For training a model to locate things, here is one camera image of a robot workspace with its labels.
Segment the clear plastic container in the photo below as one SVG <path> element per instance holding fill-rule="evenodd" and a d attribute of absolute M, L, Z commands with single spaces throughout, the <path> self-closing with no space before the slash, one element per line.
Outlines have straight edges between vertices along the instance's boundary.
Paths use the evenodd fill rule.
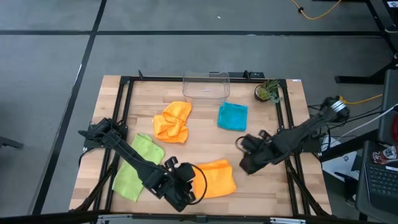
<path fill-rule="evenodd" d="M 199 105 L 221 105 L 229 96 L 229 74 L 185 72 L 182 82 L 185 101 Z"/>

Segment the small plant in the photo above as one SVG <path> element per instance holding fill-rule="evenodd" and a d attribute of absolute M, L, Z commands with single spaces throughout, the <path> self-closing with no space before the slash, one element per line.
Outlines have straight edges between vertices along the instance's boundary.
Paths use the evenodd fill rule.
<path fill-rule="evenodd" d="M 254 92 L 257 100 L 265 102 L 270 100 L 273 103 L 279 103 L 278 91 L 278 80 L 267 80 L 263 84 L 256 87 Z"/>

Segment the orange cloth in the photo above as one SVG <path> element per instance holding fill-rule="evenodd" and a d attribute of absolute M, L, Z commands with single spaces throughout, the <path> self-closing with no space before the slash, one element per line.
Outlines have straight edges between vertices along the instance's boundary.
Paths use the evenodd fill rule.
<path fill-rule="evenodd" d="M 220 197 L 233 193 L 236 190 L 232 176 L 232 167 L 226 159 L 197 165 L 205 174 L 207 191 L 204 198 Z M 198 199 L 205 191 L 205 179 L 198 169 L 193 180 L 193 193 Z"/>
<path fill-rule="evenodd" d="M 192 105 L 187 102 L 174 101 L 163 110 L 161 115 L 154 116 L 155 137 L 164 142 L 184 143 L 188 138 L 185 127 Z"/>

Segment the teal sponge cloth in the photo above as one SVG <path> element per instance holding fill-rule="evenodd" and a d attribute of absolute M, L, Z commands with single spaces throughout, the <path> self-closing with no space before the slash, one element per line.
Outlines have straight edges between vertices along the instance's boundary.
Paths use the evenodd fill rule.
<path fill-rule="evenodd" d="M 248 107 L 224 102 L 218 112 L 217 125 L 232 131 L 245 131 L 248 119 Z"/>

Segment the lime green towel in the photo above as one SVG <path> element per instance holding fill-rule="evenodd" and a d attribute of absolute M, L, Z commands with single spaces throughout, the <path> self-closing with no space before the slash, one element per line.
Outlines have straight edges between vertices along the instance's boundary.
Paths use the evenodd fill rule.
<path fill-rule="evenodd" d="M 155 145 L 146 134 L 136 134 L 131 147 L 144 159 L 155 164 L 159 164 L 164 157 L 163 149 Z M 123 161 L 114 179 L 112 189 L 122 197 L 137 202 L 143 188 L 144 186 L 138 178 L 137 171 L 128 162 Z"/>

